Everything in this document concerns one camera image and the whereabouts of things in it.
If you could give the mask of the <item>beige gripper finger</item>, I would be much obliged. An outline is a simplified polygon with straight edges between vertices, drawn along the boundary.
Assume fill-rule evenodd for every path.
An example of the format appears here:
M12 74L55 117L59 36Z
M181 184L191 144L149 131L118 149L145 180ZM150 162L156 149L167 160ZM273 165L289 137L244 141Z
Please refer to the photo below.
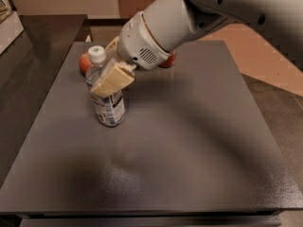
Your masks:
M134 82L135 65L111 58L90 92L101 98L111 96Z
M118 37L114 37L114 38L107 44L105 50L106 50L106 51L109 51L110 49L116 50L118 41L119 41L119 38L118 38Z

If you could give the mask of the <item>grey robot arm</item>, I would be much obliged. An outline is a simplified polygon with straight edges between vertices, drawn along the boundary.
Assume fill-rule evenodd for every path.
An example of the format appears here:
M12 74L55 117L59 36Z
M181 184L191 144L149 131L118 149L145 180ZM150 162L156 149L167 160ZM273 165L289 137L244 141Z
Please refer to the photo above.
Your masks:
M303 0L154 0L106 47L108 61L91 92L110 96L151 70L178 46L234 22L255 30L297 68L303 66Z

